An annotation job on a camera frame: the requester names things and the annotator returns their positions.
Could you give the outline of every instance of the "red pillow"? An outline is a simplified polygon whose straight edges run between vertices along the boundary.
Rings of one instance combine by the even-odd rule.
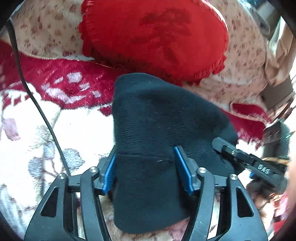
[[[171,83],[199,83],[225,66],[228,32],[203,0],[85,0],[83,54]]]

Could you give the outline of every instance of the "black cable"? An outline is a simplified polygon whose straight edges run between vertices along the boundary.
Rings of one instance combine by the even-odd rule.
[[[31,100],[33,101],[33,103],[37,107],[39,113],[41,114],[45,124],[47,125],[47,128],[49,129],[50,134],[52,135],[52,138],[54,140],[55,145],[57,146],[57,149],[58,149],[60,157],[61,157],[61,161],[63,163],[63,166],[64,166],[65,170],[66,170],[67,175],[71,176],[69,167],[68,167],[67,162],[65,160],[64,154],[63,154],[63,152],[62,152],[62,150],[61,150],[61,148],[59,146],[59,143],[58,143],[57,138],[56,138],[56,136],[54,134],[54,131],[52,130],[52,127],[51,127],[50,123],[48,122],[47,118],[45,117],[45,115],[44,115],[42,109],[40,108],[37,100],[34,98],[32,92],[30,91],[30,89],[29,89],[29,87],[28,87],[28,85],[27,85],[27,83],[25,81],[25,78],[24,78],[24,76],[22,74],[22,68],[20,66],[20,57],[19,57],[19,54],[18,54],[17,41],[16,41],[15,30],[14,30],[14,27],[13,27],[13,24],[12,24],[12,20],[9,19],[6,22],[5,26],[6,26],[7,30],[8,30],[8,33],[9,33],[9,38],[10,38],[10,41],[11,41],[12,51],[13,51],[13,54],[15,56],[15,64],[17,66],[17,71],[18,71],[18,74],[20,76],[20,80],[21,80],[26,92],[28,93],[29,97],[31,98]]]

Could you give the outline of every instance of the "beige cloth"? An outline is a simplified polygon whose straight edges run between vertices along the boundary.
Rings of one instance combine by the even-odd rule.
[[[281,17],[267,47],[266,78],[271,85],[287,79],[296,57],[296,39]]]

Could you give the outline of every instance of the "floral blanket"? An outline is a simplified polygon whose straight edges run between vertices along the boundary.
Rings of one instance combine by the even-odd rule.
[[[185,88],[225,111],[240,139],[260,144],[262,130],[268,123],[264,105],[257,97],[258,86],[266,84],[261,72],[265,59],[263,41],[236,0],[210,2],[222,13],[229,29],[226,68],[200,86]],[[72,175],[97,165],[100,158],[110,153],[114,145],[113,83],[123,74],[88,61],[81,54],[81,3],[82,0],[27,0],[13,17],[25,79],[55,131]],[[243,34],[245,31],[254,33],[251,39]],[[242,42],[254,44],[257,37],[261,39],[256,42],[260,46],[254,45],[254,49]],[[44,193],[64,170],[43,119],[21,85],[6,32],[2,32],[1,39],[0,211],[23,238]],[[245,64],[247,55],[256,62]],[[256,71],[248,71],[254,65]],[[106,197],[102,197],[102,206],[113,240],[178,241],[188,222],[149,234],[130,235],[114,225],[112,204]],[[215,235],[218,213],[217,198],[209,237]],[[84,237],[80,217],[78,209],[79,233]]]

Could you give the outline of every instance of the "black fabric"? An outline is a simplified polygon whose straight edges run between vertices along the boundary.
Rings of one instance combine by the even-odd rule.
[[[234,172],[211,147],[215,137],[235,145],[233,126],[219,108],[181,87],[148,74],[122,75],[115,82],[112,112],[118,181],[114,218],[124,232],[159,230],[190,216],[193,200],[180,184],[175,146],[212,174]]]

